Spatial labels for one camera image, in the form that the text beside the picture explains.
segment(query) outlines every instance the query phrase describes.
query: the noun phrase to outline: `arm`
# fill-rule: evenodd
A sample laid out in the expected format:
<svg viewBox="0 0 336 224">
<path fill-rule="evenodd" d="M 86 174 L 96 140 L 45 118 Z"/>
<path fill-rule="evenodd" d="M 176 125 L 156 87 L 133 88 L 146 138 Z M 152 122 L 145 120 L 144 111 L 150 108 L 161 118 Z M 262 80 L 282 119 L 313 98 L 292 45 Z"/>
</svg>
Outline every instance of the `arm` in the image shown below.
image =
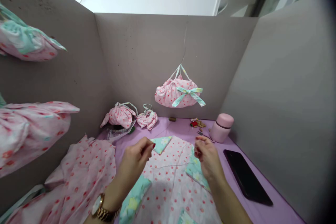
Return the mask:
<svg viewBox="0 0 336 224">
<path fill-rule="evenodd" d="M 105 198 L 102 207 L 109 212 L 116 212 L 124 199 L 140 177 L 146 162 L 152 156 L 155 147 L 152 141 L 143 137 L 138 143 L 125 149 L 117 174 L 105 190 Z M 105 224 L 98 218 L 87 217 L 84 224 Z"/>
<path fill-rule="evenodd" d="M 249 216 L 226 181 L 214 144 L 204 136 L 197 137 L 195 156 L 201 162 L 202 173 L 209 183 L 222 222 L 251 224 Z"/>
</svg>

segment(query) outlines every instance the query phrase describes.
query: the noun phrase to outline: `smartphone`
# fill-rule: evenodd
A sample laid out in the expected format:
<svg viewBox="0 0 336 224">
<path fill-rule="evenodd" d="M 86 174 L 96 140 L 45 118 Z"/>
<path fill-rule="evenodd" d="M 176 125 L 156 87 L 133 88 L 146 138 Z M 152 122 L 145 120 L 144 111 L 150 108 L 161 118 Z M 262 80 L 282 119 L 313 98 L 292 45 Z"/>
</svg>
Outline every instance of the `smartphone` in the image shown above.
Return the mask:
<svg viewBox="0 0 336 224">
<path fill-rule="evenodd" d="M 249 200 L 272 206 L 273 202 L 245 161 L 243 155 L 231 150 L 224 150 L 223 152 L 243 195 Z"/>
</svg>

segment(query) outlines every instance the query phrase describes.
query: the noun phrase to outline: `pink water bottle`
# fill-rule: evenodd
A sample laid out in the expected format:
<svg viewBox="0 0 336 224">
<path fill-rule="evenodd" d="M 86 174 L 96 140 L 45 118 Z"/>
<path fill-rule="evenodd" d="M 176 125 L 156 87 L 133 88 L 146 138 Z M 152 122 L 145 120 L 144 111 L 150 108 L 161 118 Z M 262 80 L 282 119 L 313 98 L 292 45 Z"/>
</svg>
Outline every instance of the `pink water bottle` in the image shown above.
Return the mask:
<svg viewBox="0 0 336 224">
<path fill-rule="evenodd" d="M 218 143 L 223 143 L 231 130 L 233 122 L 232 116 L 219 114 L 210 131 L 211 138 Z"/>
</svg>

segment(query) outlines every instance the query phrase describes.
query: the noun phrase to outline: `wristwatch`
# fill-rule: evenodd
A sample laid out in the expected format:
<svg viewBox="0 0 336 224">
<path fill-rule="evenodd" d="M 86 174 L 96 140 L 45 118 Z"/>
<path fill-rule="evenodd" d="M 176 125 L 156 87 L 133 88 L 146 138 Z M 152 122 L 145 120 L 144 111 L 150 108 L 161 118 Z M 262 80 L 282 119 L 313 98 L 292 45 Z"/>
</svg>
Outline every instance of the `wristwatch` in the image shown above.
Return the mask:
<svg viewBox="0 0 336 224">
<path fill-rule="evenodd" d="M 115 218 L 119 215 L 120 208 L 115 212 L 107 211 L 102 207 L 104 202 L 104 193 L 99 194 L 98 198 L 93 204 L 91 215 L 93 218 L 98 218 L 104 222 L 113 222 Z"/>
</svg>

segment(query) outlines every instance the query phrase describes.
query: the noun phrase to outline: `cardboard wall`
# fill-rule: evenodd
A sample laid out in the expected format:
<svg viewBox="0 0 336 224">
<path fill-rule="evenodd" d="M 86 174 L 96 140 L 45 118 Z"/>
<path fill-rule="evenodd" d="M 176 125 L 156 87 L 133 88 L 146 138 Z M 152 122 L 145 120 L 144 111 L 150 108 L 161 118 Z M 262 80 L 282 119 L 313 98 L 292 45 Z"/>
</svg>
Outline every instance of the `cardboard wall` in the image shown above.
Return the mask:
<svg viewBox="0 0 336 224">
<path fill-rule="evenodd" d="M 96 14 L 114 102 L 150 103 L 162 117 L 216 119 L 257 18 Z M 203 88 L 198 104 L 167 108 L 155 102 L 156 88 L 183 66 Z"/>
<path fill-rule="evenodd" d="M 96 136 L 113 105 L 94 14 L 75 0 L 0 0 L 27 24 L 54 36 L 68 52 L 48 62 L 0 57 L 0 92 L 7 103 L 59 100 L 81 109 L 68 133 L 41 157 L 0 179 L 0 214 L 59 165 L 85 132 Z"/>
<path fill-rule="evenodd" d="M 221 111 L 232 138 L 307 223 L 333 190 L 335 24 L 327 0 L 259 19 Z"/>
</svg>

